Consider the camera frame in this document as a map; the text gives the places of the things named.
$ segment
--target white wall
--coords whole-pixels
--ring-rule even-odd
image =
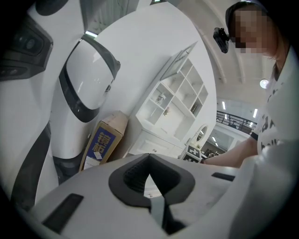
[[[111,51],[121,63],[107,100],[100,109],[99,120],[115,110],[130,115],[167,60],[199,41],[190,60],[204,81],[209,95],[186,139],[192,137],[204,123],[208,124],[207,136],[211,133],[216,122],[213,70],[196,28],[182,12],[168,2],[144,7],[110,25],[99,34],[96,41]]]

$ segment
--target white cabinet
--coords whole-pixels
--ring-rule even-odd
[[[168,154],[170,157],[173,158],[178,158],[178,156],[180,156],[182,154],[184,149],[179,148],[178,146],[175,146],[172,148],[172,150],[170,151],[170,153]]]
[[[188,58],[195,44],[172,56],[140,98],[118,147],[120,157],[156,153],[177,158],[184,150],[208,95]]]
[[[161,136],[166,134],[178,141],[183,141],[208,95],[199,73],[188,59],[194,45],[170,59],[171,65],[153,81],[151,91],[133,113],[141,124],[150,124],[162,132]]]
[[[168,155],[173,147],[173,144],[142,130],[129,153],[133,155],[144,153]]]

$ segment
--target oval mirror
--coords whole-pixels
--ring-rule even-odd
[[[200,141],[200,139],[206,134],[207,126],[202,126],[199,130],[199,134],[197,135],[196,141]]]

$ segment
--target ceiling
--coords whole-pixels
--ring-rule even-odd
[[[266,57],[241,53],[232,42],[229,51],[220,51],[213,39],[215,27],[224,28],[225,11],[237,0],[168,0],[185,13],[200,33],[214,71],[218,98],[243,101],[259,107],[265,101],[265,90],[259,86],[268,79],[274,62]]]

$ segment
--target glass cabinet door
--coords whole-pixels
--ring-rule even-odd
[[[170,67],[167,69],[167,71],[165,72],[165,74],[163,75],[161,80],[166,79],[172,75],[178,74],[178,72],[180,71],[180,69],[182,68],[182,66],[184,65],[186,60],[188,59],[188,56],[191,53],[194,46],[196,45],[196,43],[197,42],[193,43],[191,46],[187,47],[183,51],[181,51],[173,56],[174,61],[170,65]]]

